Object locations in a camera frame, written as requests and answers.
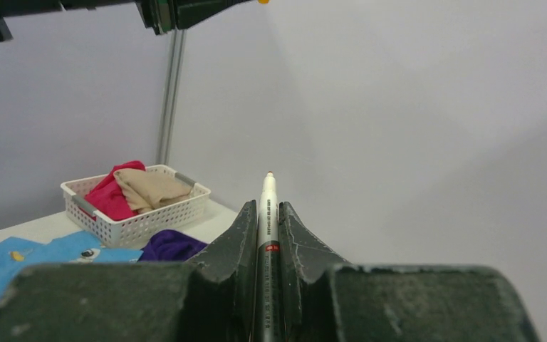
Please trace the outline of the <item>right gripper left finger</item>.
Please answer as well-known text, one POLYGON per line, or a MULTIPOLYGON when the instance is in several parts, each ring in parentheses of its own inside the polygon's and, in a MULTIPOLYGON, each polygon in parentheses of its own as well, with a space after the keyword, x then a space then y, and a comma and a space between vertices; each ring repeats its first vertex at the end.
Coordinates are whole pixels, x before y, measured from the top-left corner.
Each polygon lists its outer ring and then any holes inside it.
POLYGON ((247 341, 255 201, 190 260, 26 267, 0 300, 0 341, 247 341))

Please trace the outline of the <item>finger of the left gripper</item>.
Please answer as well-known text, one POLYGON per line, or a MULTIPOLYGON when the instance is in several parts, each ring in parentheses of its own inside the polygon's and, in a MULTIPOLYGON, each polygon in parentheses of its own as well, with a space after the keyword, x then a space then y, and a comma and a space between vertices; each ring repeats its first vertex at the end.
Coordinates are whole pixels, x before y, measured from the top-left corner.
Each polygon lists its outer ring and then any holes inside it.
POLYGON ((207 19, 250 0, 178 0, 173 1, 176 29, 189 29, 207 19))

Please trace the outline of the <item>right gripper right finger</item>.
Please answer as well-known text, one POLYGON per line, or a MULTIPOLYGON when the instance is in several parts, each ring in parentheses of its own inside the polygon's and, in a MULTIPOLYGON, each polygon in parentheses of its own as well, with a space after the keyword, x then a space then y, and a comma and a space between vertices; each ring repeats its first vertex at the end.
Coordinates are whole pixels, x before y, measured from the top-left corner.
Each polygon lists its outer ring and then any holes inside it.
POLYGON ((289 341, 537 341, 509 280, 479 265, 354 264, 279 206, 289 341))

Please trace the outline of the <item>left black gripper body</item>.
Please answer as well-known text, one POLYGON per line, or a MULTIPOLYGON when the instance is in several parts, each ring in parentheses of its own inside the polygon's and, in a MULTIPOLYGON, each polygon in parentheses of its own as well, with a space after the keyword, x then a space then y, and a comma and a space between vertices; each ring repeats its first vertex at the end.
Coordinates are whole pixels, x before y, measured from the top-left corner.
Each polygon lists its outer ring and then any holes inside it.
MULTIPOLYGON (((12 39, 5 18, 130 4, 131 0, 0 0, 0 42, 12 39)), ((169 1, 135 1, 142 21, 157 35, 174 29, 173 6, 169 1)))

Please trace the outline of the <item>white orange marker pen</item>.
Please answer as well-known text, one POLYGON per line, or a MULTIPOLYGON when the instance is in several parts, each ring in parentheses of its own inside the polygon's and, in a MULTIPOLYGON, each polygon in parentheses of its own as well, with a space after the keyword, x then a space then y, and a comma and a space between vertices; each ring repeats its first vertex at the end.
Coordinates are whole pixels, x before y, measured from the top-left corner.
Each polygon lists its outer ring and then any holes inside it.
POLYGON ((256 281, 253 341, 285 341, 280 280, 278 234, 278 197, 276 178, 268 172, 264 178, 257 208, 256 281))

